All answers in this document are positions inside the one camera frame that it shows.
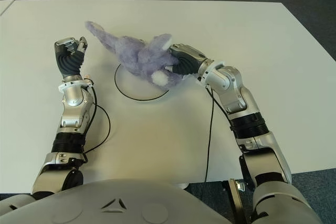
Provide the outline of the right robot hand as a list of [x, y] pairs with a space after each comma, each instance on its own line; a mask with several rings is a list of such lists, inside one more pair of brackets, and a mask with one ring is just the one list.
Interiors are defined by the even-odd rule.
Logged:
[[197, 74], [202, 68], [207, 68], [213, 60], [207, 58], [201, 51], [190, 45], [173, 44], [170, 46], [171, 55], [178, 60], [177, 64], [166, 66], [165, 69], [176, 74]]

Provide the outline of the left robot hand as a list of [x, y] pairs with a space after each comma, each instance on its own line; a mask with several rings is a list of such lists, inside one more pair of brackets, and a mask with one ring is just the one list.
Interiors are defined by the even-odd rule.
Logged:
[[56, 63], [63, 78], [80, 75], [87, 47], [85, 37], [69, 37], [54, 43]]

